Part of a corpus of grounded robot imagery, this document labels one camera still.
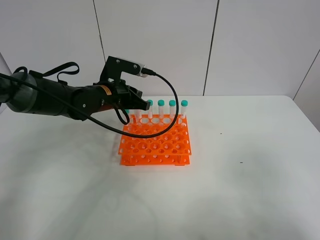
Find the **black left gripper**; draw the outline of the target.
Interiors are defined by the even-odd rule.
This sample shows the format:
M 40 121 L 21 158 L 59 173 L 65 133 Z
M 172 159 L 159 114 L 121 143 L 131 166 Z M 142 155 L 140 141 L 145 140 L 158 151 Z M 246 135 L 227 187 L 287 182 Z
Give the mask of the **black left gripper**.
M 142 99 L 142 92 L 126 84 L 93 84 L 79 87 L 73 93 L 73 106 L 87 115 L 111 109 L 142 110 L 150 109 L 151 103 Z

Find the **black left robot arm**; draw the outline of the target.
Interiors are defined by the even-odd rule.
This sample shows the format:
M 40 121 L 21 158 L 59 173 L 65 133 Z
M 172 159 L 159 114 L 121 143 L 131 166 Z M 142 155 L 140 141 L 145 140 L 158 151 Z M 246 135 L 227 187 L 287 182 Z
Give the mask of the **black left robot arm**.
M 150 103 L 142 99 L 142 92 L 127 85 L 124 80 L 120 82 L 106 80 L 87 86 L 70 86 L 62 80 L 46 79 L 38 72 L 25 74 L 19 71 L 12 74 L 12 77 L 24 81 L 24 84 L 2 77 L 0 101 L 17 113 L 64 116 L 85 121 L 87 116 L 111 109 L 119 112 L 146 111 L 150 108 Z M 26 84 L 34 85 L 40 90 L 35 90 Z M 54 99 L 54 96 L 86 113 L 87 116 L 75 112 Z

